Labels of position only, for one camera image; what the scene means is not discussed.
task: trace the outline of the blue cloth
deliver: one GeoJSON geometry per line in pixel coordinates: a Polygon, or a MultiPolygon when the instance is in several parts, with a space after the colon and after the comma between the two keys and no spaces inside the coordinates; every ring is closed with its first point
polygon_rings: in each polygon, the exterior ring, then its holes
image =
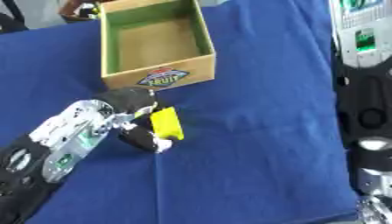
{"type": "MultiPolygon", "coordinates": [[[[29,224],[323,223],[351,214],[319,0],[232,0],[204,14],[216,80],[159,92],[185,141],[164,155],[110,135],[29,224]]],[[[0,144],[105,87],[99,22],[0,36],[0,144]]]]}

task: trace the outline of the open box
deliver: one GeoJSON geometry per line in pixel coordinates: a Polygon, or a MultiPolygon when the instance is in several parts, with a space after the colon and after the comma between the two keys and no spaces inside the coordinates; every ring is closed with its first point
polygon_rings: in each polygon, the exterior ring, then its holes
{"type": "Polygon", "coordinates": [[[174,88],[214,78],[215,50],[197,0],[101,5],[101,77],[110,88],[174,88]]]}

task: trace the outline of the yellow block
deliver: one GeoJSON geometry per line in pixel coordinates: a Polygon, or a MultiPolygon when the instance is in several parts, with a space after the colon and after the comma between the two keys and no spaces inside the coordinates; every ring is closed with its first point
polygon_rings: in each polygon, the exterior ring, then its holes
{"type": "Polygon", "coordinates": [[[179,118],[174,107],[165,108],[155,112],[150,117],[152,128],[156,135],[161,138],[176,137],[178,140],[184,139],[179,118]]]}

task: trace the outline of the printed logo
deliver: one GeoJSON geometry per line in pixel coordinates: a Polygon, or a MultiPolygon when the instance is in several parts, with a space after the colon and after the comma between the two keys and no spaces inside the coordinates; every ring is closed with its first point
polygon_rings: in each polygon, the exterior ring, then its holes
{"type": "Polygon", "coordinates": [[[137,84],[150,87],[166,88],[176,81],[186,77],[188,74],[189,73],[185,71],[162,67],[149,72],[148,76],[140,80],[137,84]]]}

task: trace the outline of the robotic hand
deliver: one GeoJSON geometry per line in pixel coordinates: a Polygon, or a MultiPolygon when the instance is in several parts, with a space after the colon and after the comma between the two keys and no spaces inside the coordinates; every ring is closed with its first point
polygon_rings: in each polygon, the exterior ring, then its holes
{"type": "Polygon", "coordinates": [[[392,0],[330,0],[340,134],[359,217],[392,223],[392,0]]]}
{"type": "Polygon", "coordinates": [[[119,129],[126,143],[147,151],[161,153],[172,147],[175,137],[163,139],[132,122],[157,106],[151,90],[109,91],[75,102],[0,150],[0,223],[30,218],[112,129],[119,129]]]}

